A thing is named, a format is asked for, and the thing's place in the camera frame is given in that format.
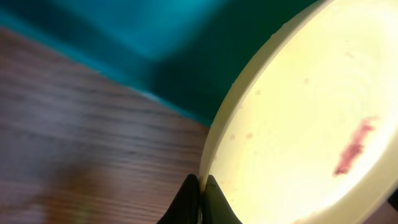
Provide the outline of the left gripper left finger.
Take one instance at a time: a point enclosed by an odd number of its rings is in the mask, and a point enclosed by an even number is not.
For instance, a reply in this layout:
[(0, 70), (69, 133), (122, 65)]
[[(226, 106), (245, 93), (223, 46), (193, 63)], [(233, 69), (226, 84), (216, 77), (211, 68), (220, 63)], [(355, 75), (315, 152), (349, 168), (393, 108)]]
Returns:
[(199, 181), (189, 174), (157, 224), (197, 224), (199, 201)]

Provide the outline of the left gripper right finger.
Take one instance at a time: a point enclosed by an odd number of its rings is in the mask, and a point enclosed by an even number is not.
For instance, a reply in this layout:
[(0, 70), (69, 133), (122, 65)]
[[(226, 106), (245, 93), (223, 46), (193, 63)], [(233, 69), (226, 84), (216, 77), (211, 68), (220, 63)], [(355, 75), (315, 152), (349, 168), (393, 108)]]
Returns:
[(202, 201), (203, 224), (242, 224), (234, 214), (216, 179), (209, 175)]

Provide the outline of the yellow plate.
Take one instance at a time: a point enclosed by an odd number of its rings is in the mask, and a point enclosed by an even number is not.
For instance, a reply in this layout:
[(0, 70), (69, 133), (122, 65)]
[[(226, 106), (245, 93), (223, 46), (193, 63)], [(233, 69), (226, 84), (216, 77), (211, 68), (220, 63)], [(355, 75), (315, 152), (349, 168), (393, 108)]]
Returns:
[(257, 51), (200, 164), (241, 223), (363, 223), (397, 188), (397, 0), (316, 1)]

